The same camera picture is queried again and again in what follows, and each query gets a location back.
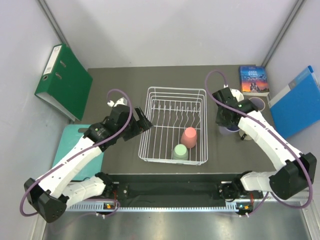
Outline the purple cup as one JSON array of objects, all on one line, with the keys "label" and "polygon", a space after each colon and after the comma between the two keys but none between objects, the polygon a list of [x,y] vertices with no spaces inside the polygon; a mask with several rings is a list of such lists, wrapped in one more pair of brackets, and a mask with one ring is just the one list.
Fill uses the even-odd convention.
[{"label": "purple cup", "polygon": [[219,129],[219,132],[224,136],[237,133],[240,131],[240,128],[237,126],[231,126],[231,127],[219,126],[218,129]]}]

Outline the light blue mug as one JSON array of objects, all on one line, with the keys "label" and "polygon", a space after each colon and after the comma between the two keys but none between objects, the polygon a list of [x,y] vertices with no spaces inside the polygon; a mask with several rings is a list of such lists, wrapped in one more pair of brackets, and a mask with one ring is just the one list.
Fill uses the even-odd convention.
[{"label": "light blue mug", "polygon": [[236,98],[236,100],[238,102],[243,101],[244,100],[244,95],[238,90],[238,89],[230,89],[232,95]]}]

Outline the cream ceramic mug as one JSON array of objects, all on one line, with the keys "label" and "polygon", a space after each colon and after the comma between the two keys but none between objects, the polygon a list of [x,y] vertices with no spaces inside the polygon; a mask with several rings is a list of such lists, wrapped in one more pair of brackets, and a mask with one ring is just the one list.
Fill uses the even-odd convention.
[{"label": "cream ceramic mug", "polygon": [[240,130],[238,133],[239,133],[241,141],[251,141],[252,140],[252,137],[250,135],[248,135],[246,132],[244,132],[243,130]]}]

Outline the clear pink glass mug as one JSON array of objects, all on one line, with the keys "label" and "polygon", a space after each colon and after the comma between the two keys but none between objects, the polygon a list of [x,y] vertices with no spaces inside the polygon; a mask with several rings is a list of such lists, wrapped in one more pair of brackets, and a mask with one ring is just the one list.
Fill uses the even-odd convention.
[{"label": "clear pink glass mug", "polygon": [[260,112],[262,112],[266,107],[265,102],[259,97],[254,96],[251,97],[249,100],[258,108]]}]

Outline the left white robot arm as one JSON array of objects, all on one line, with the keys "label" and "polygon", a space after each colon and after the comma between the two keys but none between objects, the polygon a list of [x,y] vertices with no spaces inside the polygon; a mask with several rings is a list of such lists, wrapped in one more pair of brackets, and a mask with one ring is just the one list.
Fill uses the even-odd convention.
[{"label": "left white robot arm", "polygon": [[128,141],[152,128],[140,107],[138,119],[129,106],[118,104],[103,121],[88,127],[76,145],[51,170],[23,185],[23,198],[47,223],[59,219],[67,208],[95,196],[109,198],[114,191],[112,180],[103,172],[71,184],[73,178],[94,158],[101,155],[119,138]]}]

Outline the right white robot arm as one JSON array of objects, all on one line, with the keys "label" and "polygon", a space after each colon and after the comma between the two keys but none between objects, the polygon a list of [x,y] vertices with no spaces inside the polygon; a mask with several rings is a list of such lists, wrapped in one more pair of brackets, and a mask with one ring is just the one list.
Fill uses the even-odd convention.
[{"label": "right white robot arm", "polygon": [[245,198],[251,191],[264,191],[288,200],[304,189],[312,188],[317,165],[312,153],[304,154],[290,145],[251,100],[239,101],[230,88],[218,90],[212,97],[218,106],[217,125],[242,130],[262,149],[275,169],[269,172],[249,170],[240,174],[233,185],[237,197]]}]

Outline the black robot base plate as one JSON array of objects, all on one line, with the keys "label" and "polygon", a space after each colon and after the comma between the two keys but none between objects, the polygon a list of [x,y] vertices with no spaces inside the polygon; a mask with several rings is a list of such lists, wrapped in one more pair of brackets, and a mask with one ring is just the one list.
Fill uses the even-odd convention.
[{"label": "black robot base plate", "polygon": [[123,207],[210,207],[226,200],[261,199],[259,189],[246,191],[240,174],[105,174],[99,198],[118,200]]}]

